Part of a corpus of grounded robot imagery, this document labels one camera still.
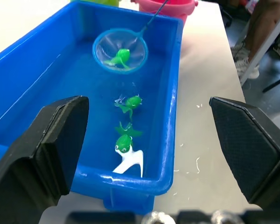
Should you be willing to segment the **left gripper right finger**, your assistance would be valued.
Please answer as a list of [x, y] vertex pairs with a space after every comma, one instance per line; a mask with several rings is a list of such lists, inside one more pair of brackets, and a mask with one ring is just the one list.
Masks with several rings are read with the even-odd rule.
[[280, 129], [258, 107], [211, 97], [221, 150], [250, 204], [280, 210]]

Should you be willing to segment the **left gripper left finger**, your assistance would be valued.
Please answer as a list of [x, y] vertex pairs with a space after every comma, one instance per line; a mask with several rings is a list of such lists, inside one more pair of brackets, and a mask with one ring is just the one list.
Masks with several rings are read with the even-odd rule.
[[0, 159], [0, 224], [37, 224], [69, 194], [82, 150], [89, 99], [43, 107]]

